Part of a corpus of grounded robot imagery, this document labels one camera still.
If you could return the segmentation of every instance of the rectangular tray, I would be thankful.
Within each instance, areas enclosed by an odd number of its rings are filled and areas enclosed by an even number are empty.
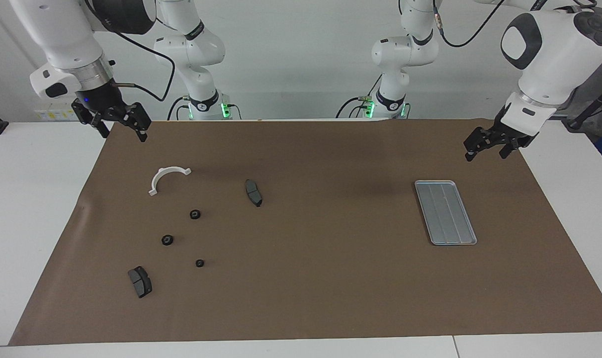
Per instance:
[[[475,245],[469,221],[457,186],[450,180],[419,180],[415,182],[422,213],[434,245]]]

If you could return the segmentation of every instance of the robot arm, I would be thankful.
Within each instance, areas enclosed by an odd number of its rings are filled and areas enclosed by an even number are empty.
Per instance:
[[[380,88],[374,95],[370,116],[396,117],[405,102],[409,75],[407,66],[433,63],[439,51],[433,37],[434,13],[431,0],[405,0],[401,23],[407,36],[377,41],[372,50],[373,61],[382,70]]]
[[[495,3],[496,0],[475,0]],[[517,90],[506,100],[490,129],[476,128],[464,141],[466,159],[482,150],[504,145],[500,156],[527,147],[544,122],[568,100],[602,63],[602,9],[564,5],[563,0],[509,0],[525,9],[544,6],[515,18],[501,42],[504,57],[522,70]]]
[[[175,63],[176,72],[189,93],[189,108],[195,120],[217,120],[230,116],[212,75],[202,66],[219,64],[226,55],[226,48],[219,37],[206,29],[191,0],[159,0],[166,25],[180,32],[160,38],[155,50],[169,56]],[[165,66],[166,59],[157,56]]]
[[[84,0],[10,0],[27,32],[47,57],[47,63],[30,77],[33,89],[43,98],[75,92],[72,108],[80,122],[90,124],[106,138],[103,120],[131,127],[140,141],[147,138],[151,120],[141,104],[127,105],[114,86],[112,68],[94,39],[94,30],[104,30],[88,12]],[[153,0],[140,0],[131,7],[124,0],[94,0],[94,11],[113,29],[145,33],[155,22]]]

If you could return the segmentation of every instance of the small black wheel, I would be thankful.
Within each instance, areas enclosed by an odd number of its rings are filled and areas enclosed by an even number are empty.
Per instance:
[[[162,245],[169,246],[173,243],[174,240],[175,238],[173,238],[172,235],[166,235],[162,238]]]
[[[195,210],[193,210],[193,211],[190,212],[190,218],[192,220],[197,220],[200,217],[201,217],[201,211],[195,209]]]

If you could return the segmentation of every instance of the brown tablecloth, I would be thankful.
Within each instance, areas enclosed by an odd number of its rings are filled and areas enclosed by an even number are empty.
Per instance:
[[[146,143],[116,125],[10,344],[602,331],[602,295],[521,155],[464,160],[476,125],[163,122]],[[150,197],[167,166],[192,174]],[[455,181],[477,245],[430,243],[418,179]]]

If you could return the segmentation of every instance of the white table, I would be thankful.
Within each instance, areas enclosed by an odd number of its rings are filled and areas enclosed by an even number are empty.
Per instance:
[[[602,333],[2,347],[102,145],[76,123],[11,124],[0,136],[0,357],[602,358]],[[558,122],[522,153],[602,291],[601,156]]]

